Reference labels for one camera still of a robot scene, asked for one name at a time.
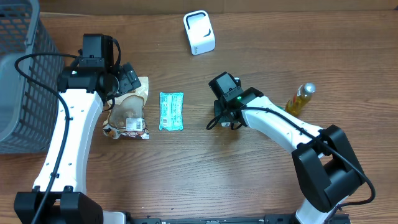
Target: bag of bread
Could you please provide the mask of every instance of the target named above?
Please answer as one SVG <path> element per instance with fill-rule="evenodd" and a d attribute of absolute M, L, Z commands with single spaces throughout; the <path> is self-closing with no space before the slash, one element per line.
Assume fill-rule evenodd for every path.
<path fill-rule="evenodd" d="M 134 139 L 149 139 L 144 119 L 144 106 L 148 99 L 148 77 L 139 77 L 141 86 L 114 99 L 114 107 L 104 121 L 103 132 L 114 139 L 120 135 Z"/>

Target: bottle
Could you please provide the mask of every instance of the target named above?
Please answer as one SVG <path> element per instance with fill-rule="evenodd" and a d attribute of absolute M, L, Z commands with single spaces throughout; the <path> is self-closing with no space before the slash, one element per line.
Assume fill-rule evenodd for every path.
<path fill-rule="evenodd" d="M 293 116 L 298 116 L 303 107 L 311 100 L 315 90 L 315 85 L 312 83 L 301 85 L 293 98 L 287 102 L 285 111 Z"/>

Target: laundry basket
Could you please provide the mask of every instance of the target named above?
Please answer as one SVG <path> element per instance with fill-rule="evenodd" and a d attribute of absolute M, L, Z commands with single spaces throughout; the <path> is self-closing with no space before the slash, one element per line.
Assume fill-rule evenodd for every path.
<path fill-rule="evenodd" d="M 37 0 L 0 0 L 0 154 L 49 148 L 58 101 L 42 87 L 26 82 L 14 68 L 16 59 L 23 55 L 58 52 L 39 13 Z M 38 56 L 19 66 L 56 90 L 63 58 Z"/>

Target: yellow liquid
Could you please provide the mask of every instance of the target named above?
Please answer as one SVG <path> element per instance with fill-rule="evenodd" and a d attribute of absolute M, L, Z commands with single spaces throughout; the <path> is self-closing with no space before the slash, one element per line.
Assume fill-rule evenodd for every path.
<path fill-rule="evenodd" d="M 296 95 L 287 102 L 285 111 L 293 116 L 298 116 L 301 113 L 303 107 L 311 100 L 312 95 L 304 95 L 302 88 L 304 85 L 300 86 L 297 90 Z"/>

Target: wall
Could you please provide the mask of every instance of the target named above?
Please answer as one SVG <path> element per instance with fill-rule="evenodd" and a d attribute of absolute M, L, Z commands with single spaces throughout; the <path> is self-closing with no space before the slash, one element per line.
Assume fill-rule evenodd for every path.
<path fill-rule="evenodd" d="M 87 15 L 391 10 L 398 0 L 39 0 L 42 12 Z"/>

